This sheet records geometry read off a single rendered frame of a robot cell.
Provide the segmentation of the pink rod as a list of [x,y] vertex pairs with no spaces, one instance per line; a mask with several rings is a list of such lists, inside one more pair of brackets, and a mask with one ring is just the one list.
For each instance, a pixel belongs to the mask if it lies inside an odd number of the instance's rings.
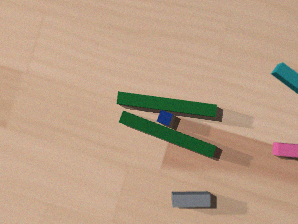
[[277,156],[298,157],[298,144],[273,142],[273,153]]

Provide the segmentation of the grey rectangular block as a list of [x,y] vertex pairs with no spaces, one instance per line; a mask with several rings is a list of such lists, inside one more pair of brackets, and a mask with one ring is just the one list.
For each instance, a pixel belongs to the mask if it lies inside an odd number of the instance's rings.
[[208,191],[172,192],[173,207],[210,207]]

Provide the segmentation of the turquoise rod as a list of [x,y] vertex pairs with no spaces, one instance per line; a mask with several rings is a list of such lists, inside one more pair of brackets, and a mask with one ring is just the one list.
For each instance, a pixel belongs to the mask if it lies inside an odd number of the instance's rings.
[[271,75],[298,94],[298,73],[285,63],[277,64]]

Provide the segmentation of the green rod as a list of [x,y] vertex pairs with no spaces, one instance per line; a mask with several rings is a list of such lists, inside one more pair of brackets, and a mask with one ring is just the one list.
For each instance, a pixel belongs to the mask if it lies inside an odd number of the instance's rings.
[[119,92],[117,103],[120,105],[165,110],[179,113],[216,117],[216,104],[201,103],[187,100]]
[[119,123],[130,126],[137,130],[151,134],[153,136],[164,139],[166,141],[185,147],[211,158],[213,157],[216,149],[215,145],[162,126],[126,111],[122,112]]

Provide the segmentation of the small blue cube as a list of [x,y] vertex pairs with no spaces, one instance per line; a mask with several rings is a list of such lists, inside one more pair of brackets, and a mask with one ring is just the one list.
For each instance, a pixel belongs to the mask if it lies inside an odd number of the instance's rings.
[[173,114],[161,110],[160,114],[158,116],[157,122],[160,122],[162,124],[165,124],[165,125],[169,126],[169,123],[171,121],[172,116],[173,116]]

